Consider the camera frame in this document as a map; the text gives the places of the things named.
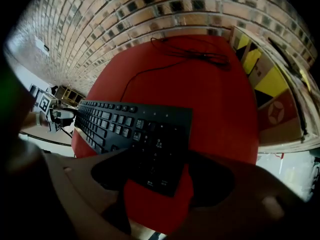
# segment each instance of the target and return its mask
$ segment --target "red surface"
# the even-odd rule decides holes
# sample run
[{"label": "red surface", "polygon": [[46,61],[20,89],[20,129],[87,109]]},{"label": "red surface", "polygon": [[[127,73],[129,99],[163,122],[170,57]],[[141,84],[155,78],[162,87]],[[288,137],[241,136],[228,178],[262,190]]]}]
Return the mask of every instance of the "red surface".
[{"label": "red surface", "polygon": [[[257,109],[242,65],[224,38],[193,37],[211,42],[218,48],[183,37],[173,37],[168,43],[199,52],[223,53],[229,57],[230,71],[189,59],[173,67],[139,75],[128,86],[122,101],[192,108],[190,150],[255,164],[259,144]],[[127,82],[136,73],[182,60],[185,59],[164,55],[150,42],[127,49],[106,66],[87,100],[118,102]],[[72,148],[77,158],[95,154],[77,132],[72,138]],[[165,234],[182,223],[192,195],[187,166],[173,198],[152,192],[131,180],[124,188],[128,217]]]}]

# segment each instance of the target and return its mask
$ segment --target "black keyboard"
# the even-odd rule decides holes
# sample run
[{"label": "black keyboard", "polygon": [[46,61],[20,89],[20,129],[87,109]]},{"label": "black keyboard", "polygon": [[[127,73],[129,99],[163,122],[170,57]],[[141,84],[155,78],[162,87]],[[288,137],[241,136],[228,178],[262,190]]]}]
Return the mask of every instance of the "black keyboard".
[{"label": "black keyboard", "polygon": [[108,101],[82,101],[75,129],[98,153],[132,150],[130,178],[173,196],[184,166],[192,109]]}]

